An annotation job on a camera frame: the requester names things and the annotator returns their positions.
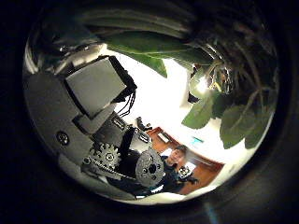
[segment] black background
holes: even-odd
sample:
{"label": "black background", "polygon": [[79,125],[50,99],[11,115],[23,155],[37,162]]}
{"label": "black background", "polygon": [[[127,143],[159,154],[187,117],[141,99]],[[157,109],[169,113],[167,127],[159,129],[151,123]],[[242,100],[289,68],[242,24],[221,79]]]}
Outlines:
{"label": "black background", "polygon": [[278,111],[261,148],[230,181],[185,203],[133,206],[87,191],[50,160],[22,96],[26,38],[43,3],[0,7],[0,223],[298,223],[298,9],[258,1],[278,46]]}

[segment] man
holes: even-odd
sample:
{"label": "man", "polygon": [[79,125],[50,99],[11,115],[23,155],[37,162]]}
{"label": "man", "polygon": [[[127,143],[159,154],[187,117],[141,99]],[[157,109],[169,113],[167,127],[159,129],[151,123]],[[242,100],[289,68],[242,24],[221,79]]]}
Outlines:
{"label": "man", "polygon": [[178,164],[182,162],[187,153],[187,147],[179,145],[175,147],[168,157],[162,156],[161,159],[164,162],[164,177],[160,181],[159,186],[163,185],[163,188],[159,192],[179,192],[184,184],[178,181],[178,172],[176,168]]}

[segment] cable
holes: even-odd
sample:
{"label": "cable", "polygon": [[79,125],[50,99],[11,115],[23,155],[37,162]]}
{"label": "cable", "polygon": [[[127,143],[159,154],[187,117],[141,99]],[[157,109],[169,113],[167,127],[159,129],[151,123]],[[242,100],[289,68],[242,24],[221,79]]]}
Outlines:
{"label": "cable", "polygon": [[120,112],[122,112],[122,110],[123,110],[126,106],[128,106],[128,104],[129,104],[129,102],[130,102],[130,100],[131,100],[131,97],[132,97],[132,94],[129,96],[129,99],[128,99],[127,103],[126,103],[125,106],[118,112],[118,114],[120,114]]}
{"label": "cable", "polygon": [[126,111],[126,112],[123,112],[122,114],[120,114],[120,116],[123,118],[123,117],[125,117],[125,116],[127,116],[128,114],[130,114],[130,112],[131,112],[131,109],[132,109],[132,107],[133,107],[133,105],[134,105],[134,102],[135,102],[135,97],[136,97],[136,93],[135,93],[135,91],[130,95],[130,98],[129,98],[129,101],[128,102],[130,102],[130,105],[129,105],[129,108],[128,108],[128,110]]}

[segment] gear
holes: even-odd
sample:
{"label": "gear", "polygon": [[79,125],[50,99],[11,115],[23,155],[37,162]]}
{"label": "gear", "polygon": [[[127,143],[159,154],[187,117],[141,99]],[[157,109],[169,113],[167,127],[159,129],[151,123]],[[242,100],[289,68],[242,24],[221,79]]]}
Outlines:
{"label": "gear", "polygon": [[108,143],[94,144],[90,155],[94,160],[99,161],[101,165],[113,170],[121,161],[121,154],[118,152],[118,148]]}

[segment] bolt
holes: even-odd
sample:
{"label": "bolt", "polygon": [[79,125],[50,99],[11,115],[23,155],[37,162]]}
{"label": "bolt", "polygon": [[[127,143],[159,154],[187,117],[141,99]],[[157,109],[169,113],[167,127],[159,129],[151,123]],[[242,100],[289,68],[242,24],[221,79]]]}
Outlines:
{"label": "bolt", "polygon": [[88,165],[88,164],[91,163],[91,159],[89,159],[89,158],[84,158],[83,162],[84,162],[85,164]]}
{"label": "bolt", "polygon": [[111,153],[106,154],[106,160],[113,161],[113,159],[114,159],[114,156]]}
{"label": "bolt", "polygon": [[67,146],[69,144],[69,138],[63,131],[59,131],[56,133],[56,139],[63,146]]}

